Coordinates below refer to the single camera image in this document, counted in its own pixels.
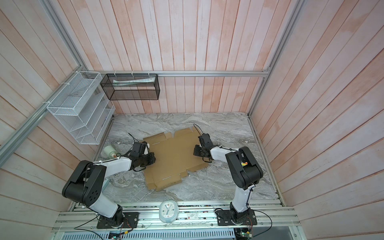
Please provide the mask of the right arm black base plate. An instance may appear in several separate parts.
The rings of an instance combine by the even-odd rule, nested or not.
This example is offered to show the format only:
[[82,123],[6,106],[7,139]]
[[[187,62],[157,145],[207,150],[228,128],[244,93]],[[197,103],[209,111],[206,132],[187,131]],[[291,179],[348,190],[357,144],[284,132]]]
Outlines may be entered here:
[[251,209],[237,213],[235,210],[217,208],[214,213],[219,226],[247,225],[252,227],[258,224],[255,212]]

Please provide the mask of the brown cardboard box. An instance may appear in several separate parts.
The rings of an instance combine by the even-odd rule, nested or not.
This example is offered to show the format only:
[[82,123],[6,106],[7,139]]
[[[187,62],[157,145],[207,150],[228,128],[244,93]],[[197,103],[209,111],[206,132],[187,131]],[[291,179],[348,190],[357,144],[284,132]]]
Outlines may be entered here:
[[202,158],[194,156],[199,135],[196,129],[186,128],[174,134],[160,133],[144,138],[156,158],[155,163],[144,170],[149,190],[161,191],[179,184],[188,172],[196,172],[209,166]]

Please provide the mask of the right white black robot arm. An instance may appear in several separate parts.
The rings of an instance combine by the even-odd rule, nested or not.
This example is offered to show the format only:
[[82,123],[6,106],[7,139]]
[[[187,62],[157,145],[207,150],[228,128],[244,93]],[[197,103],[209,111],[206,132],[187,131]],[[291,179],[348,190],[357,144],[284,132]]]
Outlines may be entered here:
[[212,161],[227,162],[231,176],[236,184],[235,196],[229,210],[215,209],[219,226],[257,224],[255,211],[249,207],[253,188],[263,178],[264,172],[248,147],[239,149],[215,145],[209,134],[199,136],[199,144],[195,145],[194,156]]

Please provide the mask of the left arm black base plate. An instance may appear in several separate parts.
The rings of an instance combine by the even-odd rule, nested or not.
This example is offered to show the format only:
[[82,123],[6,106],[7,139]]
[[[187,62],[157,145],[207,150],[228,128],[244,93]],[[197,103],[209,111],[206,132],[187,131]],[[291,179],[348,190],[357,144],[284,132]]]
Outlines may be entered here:
[[119,212],[112,218],[100,216],[97,229],[128,228],[134,229],[138,225],[139,212]]

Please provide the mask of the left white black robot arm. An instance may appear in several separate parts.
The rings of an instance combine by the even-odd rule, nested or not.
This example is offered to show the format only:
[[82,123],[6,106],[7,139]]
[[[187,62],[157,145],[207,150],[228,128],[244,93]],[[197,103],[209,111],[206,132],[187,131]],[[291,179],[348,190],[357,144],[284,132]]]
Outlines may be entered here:
[[103,195],[104,180],[120,172],[140,172],[155,161],[147,142],[135,142],[127,153],[116,154],[110,160],[81,161],[63,187],[62,195],[96,212],[112,228],[121,227],[125,218],[123,209]]

